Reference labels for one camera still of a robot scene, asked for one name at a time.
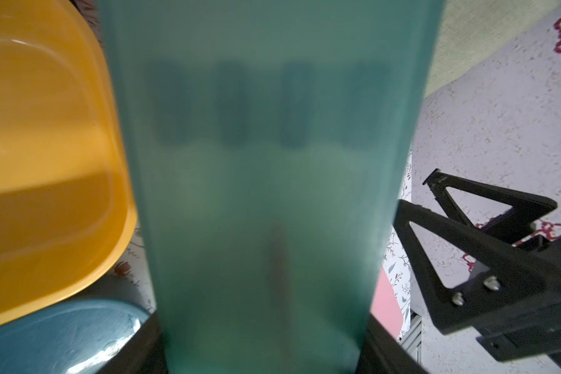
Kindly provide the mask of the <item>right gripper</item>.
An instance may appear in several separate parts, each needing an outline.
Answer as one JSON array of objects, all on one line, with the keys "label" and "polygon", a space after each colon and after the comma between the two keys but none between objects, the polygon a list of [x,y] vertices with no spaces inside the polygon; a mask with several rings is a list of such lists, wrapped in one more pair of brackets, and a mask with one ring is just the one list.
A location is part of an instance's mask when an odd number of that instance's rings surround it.
[{"label": "right gripper", "polygon": [[[534,222],[558,207],[556,201],[545,196],[463,179],[438,168],[423,184],[448,218],[471,228],[478,226],[486,235],[510,245],[533,234]],[[449,188],[485,199],[460,199],[460,208],[447,191]],[[457,286],[468,279],[475,258],[419,226],[413,229],[445,285]],[[539,262],[543,271],[509,275],[494,273],[487,267],[476,271],[475,278],[483,281],[481,299],[489,311],[472,326],[480,334],[478,343],[498,362],[548,355],[561,368],[561,237],[550,241],[539,235],[521,248]],[[432,323],[425,315],[425,304],[411,270],[408,333],[414,330],[416,315],[421,318],[422,333],[426,333]]]}]

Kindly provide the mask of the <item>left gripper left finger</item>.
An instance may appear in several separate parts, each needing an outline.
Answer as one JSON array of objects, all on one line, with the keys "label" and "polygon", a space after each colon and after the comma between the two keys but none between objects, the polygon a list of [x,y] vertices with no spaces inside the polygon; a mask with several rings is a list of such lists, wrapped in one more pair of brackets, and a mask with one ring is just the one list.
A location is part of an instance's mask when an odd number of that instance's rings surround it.
[{"label": "left gripper left finger", "polygon": [[157,312],[145,321],[98,373],[168,373],[165,340]]}]

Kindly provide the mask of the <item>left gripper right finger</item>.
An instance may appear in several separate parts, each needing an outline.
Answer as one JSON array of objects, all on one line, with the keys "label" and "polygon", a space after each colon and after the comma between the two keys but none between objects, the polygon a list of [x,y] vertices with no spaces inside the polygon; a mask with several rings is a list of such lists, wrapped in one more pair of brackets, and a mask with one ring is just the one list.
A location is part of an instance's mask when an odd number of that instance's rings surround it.
[{"label": "left gripper right finger", "polygon": [[355,374],[427,374],[387,330],[369,315]]}]

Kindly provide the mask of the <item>pink pencil case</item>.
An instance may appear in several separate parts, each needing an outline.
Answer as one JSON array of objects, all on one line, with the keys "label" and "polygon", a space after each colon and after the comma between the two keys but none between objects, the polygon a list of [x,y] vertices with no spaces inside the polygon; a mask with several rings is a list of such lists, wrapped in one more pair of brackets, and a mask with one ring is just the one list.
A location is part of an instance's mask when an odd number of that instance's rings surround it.
[{"label": "pink pencil case", "polygon": [[381,269],[370,312],[382,327],[397,340],[404,322],[403,314],[385,269]]}]

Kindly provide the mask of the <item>green pencil case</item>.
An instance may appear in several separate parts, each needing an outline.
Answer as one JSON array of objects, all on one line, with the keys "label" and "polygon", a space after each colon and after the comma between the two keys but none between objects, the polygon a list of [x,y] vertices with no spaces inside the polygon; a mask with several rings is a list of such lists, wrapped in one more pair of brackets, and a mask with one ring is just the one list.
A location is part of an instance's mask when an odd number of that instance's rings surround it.
[{"label": "green pencil case", "polygon": [[172,373],[352,373],[441,1],[99,1]]}]

